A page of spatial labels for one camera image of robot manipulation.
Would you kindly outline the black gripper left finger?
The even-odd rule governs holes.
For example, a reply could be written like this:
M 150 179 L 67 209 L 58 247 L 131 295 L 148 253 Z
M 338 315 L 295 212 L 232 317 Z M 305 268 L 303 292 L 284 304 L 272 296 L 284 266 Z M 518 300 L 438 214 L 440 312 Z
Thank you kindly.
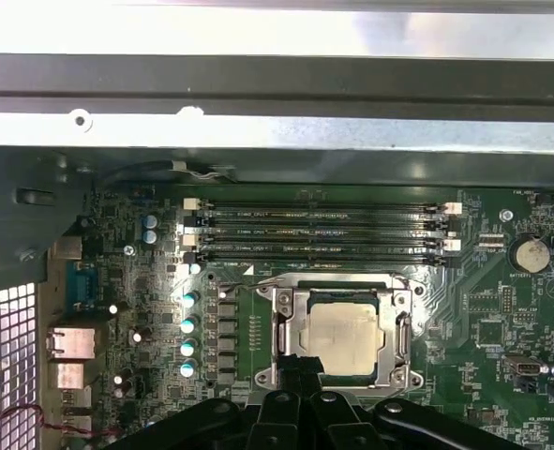
M 207 399 L 108 445 L 110 449 L 301 449 L 303 359 L 281 356 L 277 389 L 244 409 Z

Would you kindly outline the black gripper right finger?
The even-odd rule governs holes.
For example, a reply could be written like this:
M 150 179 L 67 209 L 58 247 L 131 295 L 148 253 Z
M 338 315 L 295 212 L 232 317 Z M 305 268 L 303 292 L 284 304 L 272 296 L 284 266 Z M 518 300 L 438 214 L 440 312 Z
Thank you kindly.
M 303 359 L 305 449 L 519 449 L 478 427 L 403 398 L 365 410 L 322 387 L 322 361 Z

